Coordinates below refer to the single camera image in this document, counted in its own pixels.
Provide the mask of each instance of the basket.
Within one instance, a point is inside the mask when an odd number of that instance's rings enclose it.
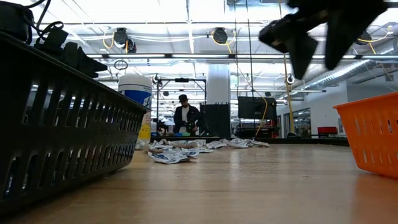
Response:
[[[0,216],[131,162],[147,108],[0,33]]]
[[[335,106],[360,169],[398,177],[398,93]]]

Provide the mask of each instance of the table surface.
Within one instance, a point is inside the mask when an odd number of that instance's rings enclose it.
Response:
[[[115,175],[1,223],[397,223],[398,180],[361,171],[348,147],[220,149],[197,161],[136,151]]]

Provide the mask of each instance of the blue label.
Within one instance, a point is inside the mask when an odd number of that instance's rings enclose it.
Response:
[[[140,103],[148,108],[152,105],[152,97],[151,93],[145,91],[138,91],[138,90],[123,90],[119,91],[126,97],[134,100],[137,103]]]

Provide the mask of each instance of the black plastic basket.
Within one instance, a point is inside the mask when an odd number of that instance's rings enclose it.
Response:
[[[147,108],[0,33],[0,216],[131,162]]]

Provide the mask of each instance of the man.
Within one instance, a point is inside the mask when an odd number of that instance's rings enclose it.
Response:
[[[175,109],[174,133],[184,133],[186,131],[185,125],[188,122],[195,122],[199,111],[196,107],[189,105],[188,97],[185,94],[180,95],[178,99],[180,100],[181,106]],[[192,129],[191,136],[195,136],[195,131],[197,131],[197,129],[197,126]]]

